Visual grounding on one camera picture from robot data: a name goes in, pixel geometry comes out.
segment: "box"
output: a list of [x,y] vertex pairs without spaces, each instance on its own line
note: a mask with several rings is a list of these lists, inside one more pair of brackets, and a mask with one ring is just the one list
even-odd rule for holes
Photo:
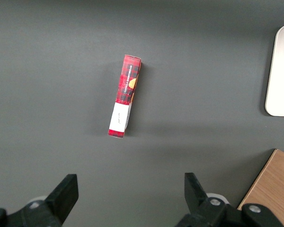
[[125,55],[108,135],[123,138],[132,107],[141,59]]

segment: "screw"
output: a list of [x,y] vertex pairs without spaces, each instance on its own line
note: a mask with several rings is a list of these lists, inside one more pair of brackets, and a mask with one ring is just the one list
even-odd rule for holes
[[218,201],[217,199],[212,199],[212,200],[210,200],[210,203],[211,203],[212,205],[214,205],[214,206],[219,206],[219,205],[221,204],[221,202]]
[[37,208],[38,206],[39,206],[39,203],[33,202],[33,203],[29,206],[29,208],[30,208],[30,209],[35,209],[35,208]]
[[257,206],[255,206],[255,205],[250,205],[250,206],[249,206],[249,209],[250,209],[252,212],[254,212],[254,213],[260,213],[260,212],[261,212],[260,207],[257,207]]

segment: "gray surface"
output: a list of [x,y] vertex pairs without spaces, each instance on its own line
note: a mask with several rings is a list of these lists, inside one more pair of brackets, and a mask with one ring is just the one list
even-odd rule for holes
[[[237,205],[284,118],[264,102],[284,1],[0,1],[0,207],[77,173],[66,227],[174,226],[184,172]],[[107,136],[124,54],[143,66]]]

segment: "white tray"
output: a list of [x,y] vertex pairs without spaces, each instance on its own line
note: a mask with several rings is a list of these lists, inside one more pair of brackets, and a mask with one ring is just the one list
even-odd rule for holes
[[266,111],[272,116],[284,116],[284,27],[278,31],[275,38]]

